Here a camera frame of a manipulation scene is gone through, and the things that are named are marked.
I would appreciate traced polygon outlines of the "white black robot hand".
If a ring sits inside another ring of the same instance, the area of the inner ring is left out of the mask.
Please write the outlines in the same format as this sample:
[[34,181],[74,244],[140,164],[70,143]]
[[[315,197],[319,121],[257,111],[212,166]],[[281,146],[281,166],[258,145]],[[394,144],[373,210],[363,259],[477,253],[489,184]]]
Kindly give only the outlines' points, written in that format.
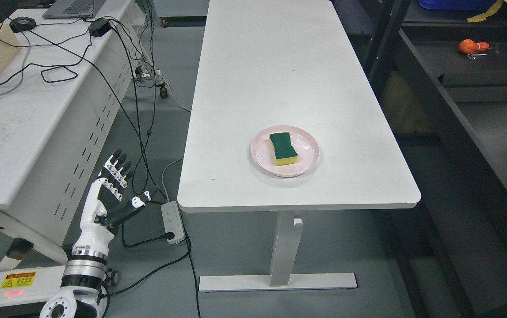
[[127,154],[121,149],[104,161],[98,176],[90,185],[81,215],[81,234],[73,244],[72,256],[106,260],[109,243],[120,225],[140,213],[159,191],[158,187],[152,187],[140,195],[124,199],[124,190],[134,175],[130,168]]

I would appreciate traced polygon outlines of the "white robot base with label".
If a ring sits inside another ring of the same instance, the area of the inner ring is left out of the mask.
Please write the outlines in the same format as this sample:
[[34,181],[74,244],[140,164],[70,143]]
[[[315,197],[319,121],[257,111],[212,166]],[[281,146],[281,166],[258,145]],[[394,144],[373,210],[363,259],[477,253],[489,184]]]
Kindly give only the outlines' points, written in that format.
[[61,287],[65,266],[0,272],[0,318],[37,318]]

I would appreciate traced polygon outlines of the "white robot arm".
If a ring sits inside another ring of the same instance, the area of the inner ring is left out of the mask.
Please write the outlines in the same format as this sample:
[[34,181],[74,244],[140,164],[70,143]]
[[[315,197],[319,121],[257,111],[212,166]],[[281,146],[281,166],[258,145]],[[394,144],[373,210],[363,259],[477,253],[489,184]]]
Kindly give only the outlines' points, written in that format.
[[101,318],[107,306],[102,294],[105,258],[72,255],[64,268],[61,287],[45,302],[40,318]]

